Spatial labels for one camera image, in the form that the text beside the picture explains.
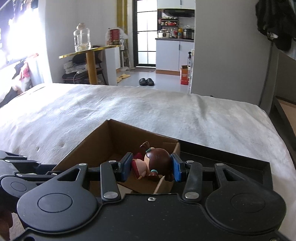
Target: range hood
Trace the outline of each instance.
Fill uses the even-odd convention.
[[[164,9],[163,12],[168,13],[173,17],[185,17],[185,18],[194,17],[193,9],[173,8],[173,9]]]

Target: table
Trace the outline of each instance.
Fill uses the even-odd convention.
[[[89,83],[91,85],[97,85],[98,84],[98,77],[96,75],[96,60],[95,60],[95,51],[104,50],[104,49],[110,49],[110,48],[116,48],[120,47],[120,45],[109,45],[104,47],[98,47],[98,48],[91,48],[89,50],[79,51],[75,53],[69,53],[65,55],[59,56],[59,58],[66,58],[69,56],[74,56],[77,54],[85,53],[86,54],[86,63],[87,63],[87,71],[89,74]]]

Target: white blanket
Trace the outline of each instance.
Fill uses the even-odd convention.
[[[296,171],[258,106],[147,88],[38,85],[0,109],[0,150],[57,164],[106,119],[180,140],[268,161],[287,204],[280,231],[296,240]]]

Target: door mat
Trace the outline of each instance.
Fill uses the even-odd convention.
[[[130,72],[154,72],[156,68],[135,68],[130,70]]]

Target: black slipper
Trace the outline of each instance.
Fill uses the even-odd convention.
[[[139,84],[140,84],[141,86],[147,86],[147,85],[148,85],[148,81],[147,81],[145,78],[141,78],[141,79],[139,80]]]
[[[148,84],[149,86],[154,86],[154,82],[153,82],[153,80],[152,80],[151,78],[148,78],[148,79],[147,79],[147,84]]]

